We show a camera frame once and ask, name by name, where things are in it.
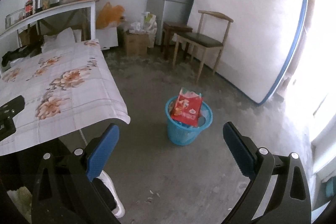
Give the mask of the blue plastic trash basket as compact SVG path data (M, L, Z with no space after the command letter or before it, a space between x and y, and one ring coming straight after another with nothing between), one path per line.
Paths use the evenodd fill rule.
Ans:
M202 102L198 127L185 125L173 120L170 116L173 104L177 96L171 97L165 104L165 114L167 117L167 136L176 145L185 146L191 144L198 135L209 128L213 122L213 112L206 102Z

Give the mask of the white side table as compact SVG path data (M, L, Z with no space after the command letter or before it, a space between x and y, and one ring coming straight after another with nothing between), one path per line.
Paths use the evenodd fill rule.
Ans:
M66 3L53 8L35 13L28 18L12 25L1 33L1 62L2 56L8 51L15 51L17 48L29 44L44 42L41 32L41 25L50 30L50 34L58 34L70 26L72 18L78 11L83 13L82 29L83 38L96 38L96 2L98 0L85 0ZM1 73L7 70L1 65Z

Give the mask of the orange plastic bag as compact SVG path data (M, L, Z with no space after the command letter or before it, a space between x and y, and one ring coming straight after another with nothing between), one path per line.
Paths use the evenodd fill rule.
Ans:
M121 5L112 6L110 2L107 2L102 10L98 13L96 19L96 28L104 29L108 27L118 27L125 21L124 17L125 9Z

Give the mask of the floral tablecloth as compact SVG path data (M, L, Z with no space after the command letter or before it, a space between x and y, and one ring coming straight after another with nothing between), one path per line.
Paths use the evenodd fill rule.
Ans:
M97 39L29 58L1 76L1 104L22 96L16 132L1 141L15 153L104 120L130 123L127 106Z

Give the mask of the white plastic bags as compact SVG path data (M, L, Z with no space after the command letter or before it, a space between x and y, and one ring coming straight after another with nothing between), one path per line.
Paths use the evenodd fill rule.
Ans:
M140 21L131 23L128 31L131 34L155 35L157 32L156 15L150 12L142 13Z

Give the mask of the white cabinet box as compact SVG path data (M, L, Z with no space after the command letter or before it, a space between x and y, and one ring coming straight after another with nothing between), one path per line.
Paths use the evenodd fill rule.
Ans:
M96 38L98 39L102 51L118 46L116 27L96 30Z

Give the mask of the white slipper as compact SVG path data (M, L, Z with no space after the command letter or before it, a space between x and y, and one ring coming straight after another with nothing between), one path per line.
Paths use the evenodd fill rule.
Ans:
M125 208L117 194L113 181L110 176L102 170L100 175L93 179L93 186L106 203L113 215L120 219L125 215Z

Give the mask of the glass container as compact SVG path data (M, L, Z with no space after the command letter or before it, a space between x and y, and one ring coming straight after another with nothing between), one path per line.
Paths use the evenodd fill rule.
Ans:
M5 17L5 29L10 28L12 25L20 22L25 18L25 9L19 9Z

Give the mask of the red snack bag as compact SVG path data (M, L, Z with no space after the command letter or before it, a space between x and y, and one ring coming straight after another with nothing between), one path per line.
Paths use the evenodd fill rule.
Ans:
M176 122L191 127L198 126L198 119L201 116L203 98L201 93L196 93L186 88L181 88L173 109L171 118Z

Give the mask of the black clothing under table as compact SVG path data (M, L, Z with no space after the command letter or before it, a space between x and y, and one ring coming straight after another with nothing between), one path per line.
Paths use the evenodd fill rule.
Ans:
M8 51L2 56L1 65L6 67L9 62L14 61L19 58L24 57L34 57L40 53L42 53L42 46L43 42L39 41L37 43L29 44L26 46L22 46L17 48L15 51Z

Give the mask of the white mattress blue trim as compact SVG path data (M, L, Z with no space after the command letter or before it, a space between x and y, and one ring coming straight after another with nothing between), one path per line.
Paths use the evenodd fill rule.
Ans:
M307 0L194 0L188 25L223 41L218 73L256 104L264 104L295 52Z

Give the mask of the cardboard box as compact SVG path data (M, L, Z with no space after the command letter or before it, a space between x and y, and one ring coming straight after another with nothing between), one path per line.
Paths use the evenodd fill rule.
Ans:
M145 56L149 45L147 34L123 33L123 44L127 56Z

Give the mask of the wooden chair dark seat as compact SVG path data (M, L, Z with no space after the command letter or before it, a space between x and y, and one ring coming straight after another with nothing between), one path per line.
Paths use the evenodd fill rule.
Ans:
M200 76L201 76L201 73L202 73L202 70L203 70L203 66L205 64L205 59L206 59L207 52L209 50L214 50L214 49L219 50L217 59L215 61L215 65L213 67L213 75L216 73L217 67L218 67L218 64L219 64L219 60L221 59L221 56L222 56L222 53L223 53L223 50L224 50L224 45L225 45L226 40L228 38L228 33L229 33L229 30L230 30L230 26L234 22L234 20L232 18L230 18L229 16L227 16L227 15L221 13L221 12L198 10L198 13L200 13L201 18L200 18L200 21L199 21L199 24L198 24L197 32L182 32L182 33L177 34L177 41L176 41L176 44L175 44L174 55L173 55L173 68L175 68L175 64L176 64L176 61L177 61L178 49L179 49L180 44L185 42L186 44L189 44L189 45L193 46L193 51L192 51L190 61L193 61L194 54L197 53L198 48L203 49L201 63L199 65L199 69L198 69L198 75L197 75L196 80L195 80L196 84L198 84L198 82L199 82L199 79L200 79ZM213 39L209 36L206 36L204 34L201 34L201 28L202 28L204 15L213 16L214 18L221 19L221 20L226 20L228 22L222 42L220 42L218 40L215 40L215 39Z

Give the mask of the dark wooden stool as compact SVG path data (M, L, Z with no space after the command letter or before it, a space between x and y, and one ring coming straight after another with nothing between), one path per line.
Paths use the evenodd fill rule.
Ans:
M163 52L163 58L165 60L169 57L169 47L174 35L191 32L193 29L186 24L176 22L164 22L162 29L162 43L160 46L161 52Z

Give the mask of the red bottle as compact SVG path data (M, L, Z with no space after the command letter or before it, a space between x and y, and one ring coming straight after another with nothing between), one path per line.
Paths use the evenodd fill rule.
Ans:
M29 17L33 14L33 0L27 0L25 3L25 17Z

